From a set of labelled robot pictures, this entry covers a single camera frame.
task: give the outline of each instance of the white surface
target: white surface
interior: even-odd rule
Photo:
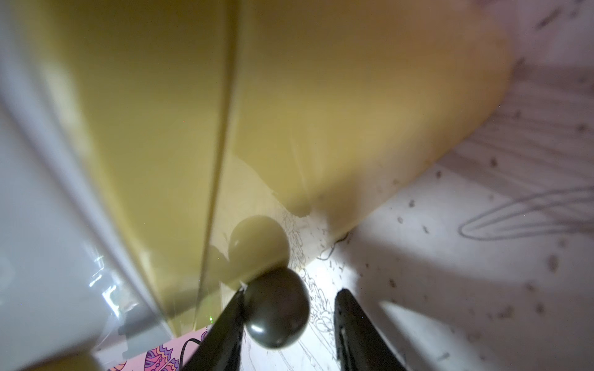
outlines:
[[[156,326],[130,283],[23,136],[0,111],[0,356],[13,371]],[[161,329],[156,344],[168,339]],[[101,361],[122,360],[119,351]]]
[[[7,114],[18,124],[53,177],[85,216],[102,246],[118,262],[125,279],[149,306],[151,316],[162,318],[160,308],[135,269],[116,228],[67,143],[19,36],[8,4],[0,2],[0,99]],[[70,83],[67,77],[63,77],[62,82],[64,85]],[[173,337],[164,320],[162,326]]]
[[[338,370],[343,287],[409,370],[594,369],[594,4],[479,3],[518,57],[505,102],[307,266],[306,333],[245,339],[243,370]]]

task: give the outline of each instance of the dark gray ball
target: dark gray ball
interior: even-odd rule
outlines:
[[[279,268],[248,284],[244,295],[245,327],[265,348],[295,342],[309,318],[309,295],[299,275]]]

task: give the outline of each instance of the pink patterned paper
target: pink patterned paper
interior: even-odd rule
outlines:
[[[186,364],[200,343],[204,341],[206,333],[206,327],[189,332],[112,367],[108,371],[180,371],[182,352],[184,352],[183,363]]]

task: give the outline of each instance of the debris speck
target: debris speck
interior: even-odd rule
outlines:
[[[556,254],[550,254],[546,259],[546,265],[549,267],[549,270],[552,273],[557,272],[557,269],[559,269],[559,256]]]
[[[577,124],[576,131],[580,134],[583,134],[586,132],[587,128],[588,128],[588,126],[582,122],[582,123]]]
[[[559,17],[560,14],[561,14],[561,7],[556,7],[555,9],[553,9],[553,11],[549,15],[547,15],[545,18],[543,18],[542,21],[538,22],[534,28],[537,31],[542,30],[543,28],[548,26],[549,23],[551,23],[555,19],[557,19],[557,17]]]
[[[513,318],[514,316],[514,307],[511,305],[506,306],[502,311],[497,314],[497,318],[499,319],[507,319]]]
[[[528,290],[531,293],[533,293],[534,291],[536,291],[536,286],[531,281],[526,282],[526,284],[524,285],[524,287],[526,288],[526,290]]]
[[[473,331],[473,332],[466,334],[466,340],[468,340],[469,343],[476,343],[481,338],[482,338],[482,334],[480,331]]]
[[[444,354],[437,357],[437,362],[447,360],[448,358],[450,358],[450,353],[445,352]]]
[[[525,57],[521,57],[516,61],[516,65],[514,66],[514,68],[518,68],[523,66],[526,63],[526,58]]]
[[[536,311],[536,313],[538,313],[541,316],[545,315],[545,305],[543,303],[540,303],[540,302],[537,303],[534,310]]]

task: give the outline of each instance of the yellow plastic container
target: yellow plastic container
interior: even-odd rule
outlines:
[[[219,281],[331,246],[480,125],[510,78],[503,33],[469,1],[12,4],[178,335],[220,313]]]

